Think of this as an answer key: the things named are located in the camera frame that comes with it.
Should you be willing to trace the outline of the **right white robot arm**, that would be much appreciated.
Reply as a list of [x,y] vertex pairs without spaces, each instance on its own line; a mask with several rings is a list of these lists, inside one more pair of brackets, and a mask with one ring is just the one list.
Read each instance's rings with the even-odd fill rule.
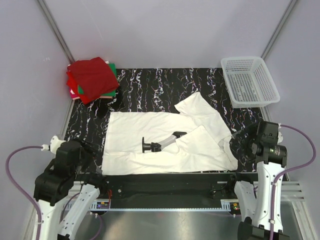
[[243,156],[256,164],[258,186],[242,173],[233,175],[227,185],[228,195],[237,198],[241,222],[239,240],[288,240],[283,233],[281,193],[287,148],[279,145],[279,125],[269,121],[254,123],[235,133]]

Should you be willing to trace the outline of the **white printed t-shirt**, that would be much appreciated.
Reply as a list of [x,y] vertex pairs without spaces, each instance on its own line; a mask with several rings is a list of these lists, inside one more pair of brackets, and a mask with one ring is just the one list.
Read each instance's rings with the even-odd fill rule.
[[231,131],[199,92],[170,112],[112,112],[101,170],[104,175],[234,171]]

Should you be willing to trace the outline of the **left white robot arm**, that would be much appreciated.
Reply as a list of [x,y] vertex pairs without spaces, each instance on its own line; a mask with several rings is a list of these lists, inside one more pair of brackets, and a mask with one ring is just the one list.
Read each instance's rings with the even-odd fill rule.
[[81,171],[86,170],[97,155],[97,148],[85,140],[60,140],[53,136],[43,150],[55,155],[54,159],[35,180],[33,197],[37,203],[34,240],[73,240],[86,212],[96,198],[108,193],[100,174],[90,174],[65,218],[61,218],[69,191]]

